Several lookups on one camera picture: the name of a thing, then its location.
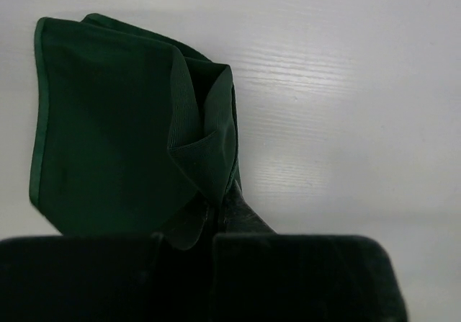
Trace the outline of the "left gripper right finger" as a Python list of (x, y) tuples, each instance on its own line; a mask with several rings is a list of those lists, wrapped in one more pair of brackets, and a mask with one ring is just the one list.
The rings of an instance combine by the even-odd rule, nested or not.
[(238, 183), (213, 240), (214, 321), (407, 321), (387, 251), (365, 236), (282, 235)]

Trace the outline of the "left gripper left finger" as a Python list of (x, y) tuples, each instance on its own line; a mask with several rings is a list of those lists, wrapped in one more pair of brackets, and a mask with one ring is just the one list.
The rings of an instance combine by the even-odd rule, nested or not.
[(1, 242), (3, 321), (205, 321), (215, 209), (194, 197), (149, 236)]

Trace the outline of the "dark green cloth napkin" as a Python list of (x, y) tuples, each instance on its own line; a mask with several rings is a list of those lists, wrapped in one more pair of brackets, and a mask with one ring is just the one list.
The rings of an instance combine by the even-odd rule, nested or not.
[(192, 248), (238, 176), (230, 66), (101, 14), (43, 17), (30, 201), (65, 236)]

